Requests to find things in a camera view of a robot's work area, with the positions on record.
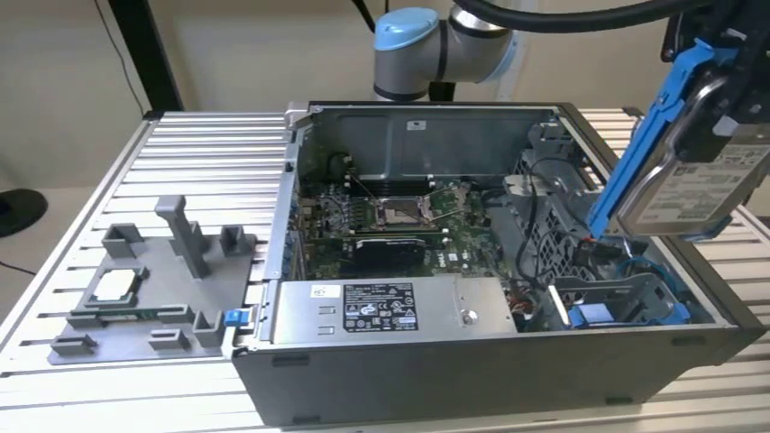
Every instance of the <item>aluminum slotted surface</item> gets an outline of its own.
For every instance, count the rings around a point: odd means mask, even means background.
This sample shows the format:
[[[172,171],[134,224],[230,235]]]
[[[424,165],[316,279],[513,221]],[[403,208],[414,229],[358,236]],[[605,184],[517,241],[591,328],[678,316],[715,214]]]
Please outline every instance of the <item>aluminum slotted surface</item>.
[[[583,114],[618,154],[635,119],[621,110]],[[152,213],[160,194],[187,194],[204,233],[243,224],[262,243],[247,302],[262,292],[275,189],[282,170],[283,116],[167,114],[144,124],[65,239],[0,328],[0,428],[12,431],[278,431],[264,428],[224,359],[52,367],[49,340],[102,261],[114,222],[168,235]],[[735,222],[699,244],[706,259],[770,326],[770,233],[739,208]],[[641,406],[562,410],[478,419],[328,428],[335,432],[681,432],[770,430],[770,336],[725,365],[695,368]]]

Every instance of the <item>warning label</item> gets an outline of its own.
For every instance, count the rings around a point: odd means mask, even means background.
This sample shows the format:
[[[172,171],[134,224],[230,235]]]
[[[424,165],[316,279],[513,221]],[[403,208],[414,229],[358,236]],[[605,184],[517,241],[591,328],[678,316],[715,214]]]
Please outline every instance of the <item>warning label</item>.
[[[707,221],[770,152],[770,146],[730,144],[713,162],[679,162],[639,215],[641,223]]]
[[[343,305],[343,328],[348,332],[419,329],[411,283],[346,284]]]

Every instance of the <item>blue latch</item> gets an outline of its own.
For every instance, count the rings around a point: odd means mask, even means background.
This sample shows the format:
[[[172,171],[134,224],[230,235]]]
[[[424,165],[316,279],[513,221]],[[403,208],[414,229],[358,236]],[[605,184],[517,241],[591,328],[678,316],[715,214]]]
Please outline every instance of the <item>blue latch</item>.
[[[251,312],[242,309],[231,309],[226,313],[226,327],[246,327],[251,322]]]

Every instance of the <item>green circuit board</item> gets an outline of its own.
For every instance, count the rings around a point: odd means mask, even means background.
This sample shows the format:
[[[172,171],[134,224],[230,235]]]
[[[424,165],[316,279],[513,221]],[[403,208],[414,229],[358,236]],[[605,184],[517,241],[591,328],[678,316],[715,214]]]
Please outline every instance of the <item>green circuit board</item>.
[[[304,212],[310,280],[446,273],[469,277],[510,275],[485,214],[482,192],[461,182],[439,184],[434,192],[419,197],[375,199],[338,194],[314,203],[314,208]],[[343,215],[338,215],[340,209],[346,209]],[[410,267],[408,273],[403,269],[363,272],[356,267],[354,250],[356,242],[368,239],[424,241],[422,263]]]

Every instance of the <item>motherboard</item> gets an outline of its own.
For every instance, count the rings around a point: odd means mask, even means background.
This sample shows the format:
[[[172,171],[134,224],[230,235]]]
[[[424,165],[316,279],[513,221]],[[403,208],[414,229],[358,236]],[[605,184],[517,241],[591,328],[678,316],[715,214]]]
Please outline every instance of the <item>motherboard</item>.
[[[473,181],[411,182],[404,188],[348,180],[311,186],[300,201],[308,280],[446,273],[509,278]]]

